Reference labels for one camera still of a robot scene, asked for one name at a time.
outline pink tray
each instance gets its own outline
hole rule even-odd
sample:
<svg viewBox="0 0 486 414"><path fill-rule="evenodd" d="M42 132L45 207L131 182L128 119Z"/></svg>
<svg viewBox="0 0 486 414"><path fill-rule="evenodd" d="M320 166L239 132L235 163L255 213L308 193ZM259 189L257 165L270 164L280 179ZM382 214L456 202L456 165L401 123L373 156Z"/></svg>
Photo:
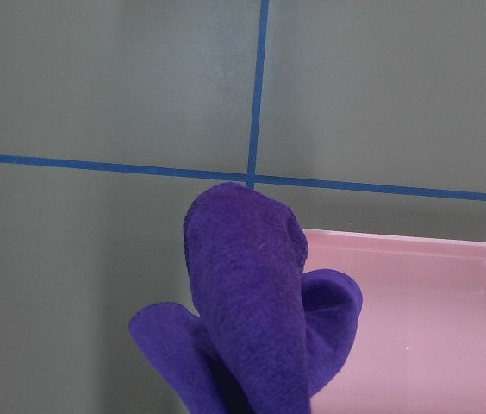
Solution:
<svg viewBox="0 0 486 414"><path fill-rule="evenodd" d="M364 294L354 348L314 414L486 414L486 243L306 235L306 270L340 270Z"/></svg>

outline pink plastic container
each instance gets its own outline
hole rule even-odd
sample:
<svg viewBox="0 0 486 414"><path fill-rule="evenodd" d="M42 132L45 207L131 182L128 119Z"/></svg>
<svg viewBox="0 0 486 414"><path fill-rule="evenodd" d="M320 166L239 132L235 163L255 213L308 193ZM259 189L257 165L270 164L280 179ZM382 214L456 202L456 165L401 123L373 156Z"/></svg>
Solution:
<svg viewBox="0 0 486 414"><path fill-rule="evenodd" d="M306 235L306 270L340 270L364 294L354 348L314 414L486 414L486 243Z"/></svg>

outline blue line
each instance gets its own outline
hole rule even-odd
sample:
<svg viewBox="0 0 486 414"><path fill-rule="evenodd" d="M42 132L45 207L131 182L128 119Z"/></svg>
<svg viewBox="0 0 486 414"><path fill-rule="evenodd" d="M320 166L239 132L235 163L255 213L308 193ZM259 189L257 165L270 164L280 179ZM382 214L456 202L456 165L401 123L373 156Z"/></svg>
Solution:
<svg viewBox="0 0 486 414"><path fill-rule="evenodd" d="M266 30L268 27L268 0L260 4L259 41L257 46L257 61L254 73L254 92L252 96L251 136L249 139L249 159L246 169L246 186L254 188L257 153L259 151L260 106L262 104L262 81L264 77L264 60L266 52Z"/></svg>
<svg viewBox="0 0 486 414"><path fill-rule="evenodd" d="M110 171L114 173L132 173L182 177L188 179L214 179L218 181L246 182L246 174L236 172L217 172L190 170L183 168L165 168L162 166L137 166L132 164L114 164L109 162L60 160L54 158L22 157L0 154L0 163L20 164L26 166L50 166L57 168L74 168L79 170ZM378 192L383 194L400 194L405 196L453 198L458 200L486 201L486 192L439 190L433 188L406 187L401 185L382 185L368 183L351 183L347 181L330 181L325 179L297 179L272 175L256 175L254 182L272 185L293 185L310 188L327 188L332 190Z"/></svg>
<svg viewBox="0 0 486 414"><path fill-rule="evenodd" d="M216 179L220 181L245 182L246 175L236 172L217 172L204 170L189 170L183 168L165 168L162 166L137 166L131 164L114 164L109 162L59 160L54 158L21 157L16 155L1 155L0 163L21 164L25 166L52 166L57 168L74 168L78 170L111 171L114 173L131 173L146 175L162 175L166 177L184 177L189 179Z"/></svg>
<svg viewBox="0 0 486 414"><path fill-rule="evenodd" d="M407 187L401 185L351 183L347 181L329 181L324 179L295 179L291 177L276 177L271 175L257 175L256 182L260 184L296 185L300 187L328 188L332 190L380 192L384 194L400 194L405 196L486 201L486 192L439 190L434 188Z"/></svg>

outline gray tile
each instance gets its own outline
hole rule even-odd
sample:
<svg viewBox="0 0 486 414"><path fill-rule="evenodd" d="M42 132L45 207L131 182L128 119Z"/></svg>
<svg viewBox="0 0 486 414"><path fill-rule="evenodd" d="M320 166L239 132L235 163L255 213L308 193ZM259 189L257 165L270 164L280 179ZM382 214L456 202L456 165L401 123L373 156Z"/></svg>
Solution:
<svg viewBox="0 0 486 414"><path fill-rule="evenodd" d="M0 4L0 154L244 172L259 1Z"/></svg>
<svg viewBox="0 0 486 414"><path fill-rule="evenodd" d="M182 222L214 184L0 165L0 412L175 412L127 326L190 304Z"/></svg>
<svg viewBox="0 0 486 414"><path fill-rule="evenodd" d="M486 191L486 2L272 1L258 170Z"/></svg>
<svg viewBox="0 0 486 414"><path fill-rule="evenodd" d="M299 223L325 229L486 242L486 203L354 191L258 185Z"/></svg>

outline purple fabric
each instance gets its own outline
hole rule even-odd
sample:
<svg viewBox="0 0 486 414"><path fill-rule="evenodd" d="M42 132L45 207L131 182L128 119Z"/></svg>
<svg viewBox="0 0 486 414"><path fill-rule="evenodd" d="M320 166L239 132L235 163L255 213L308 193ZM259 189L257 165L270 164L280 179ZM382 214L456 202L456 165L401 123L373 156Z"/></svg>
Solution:
<svg viewBox="0 0 486 414"><path fill-rule="evenodd" d="M302 274L306 238L291 210L242 185L203 193L184 222L200 316L150 305L130 332L193 414L307 414L342 368L362 306L334 270Z"/></svg>

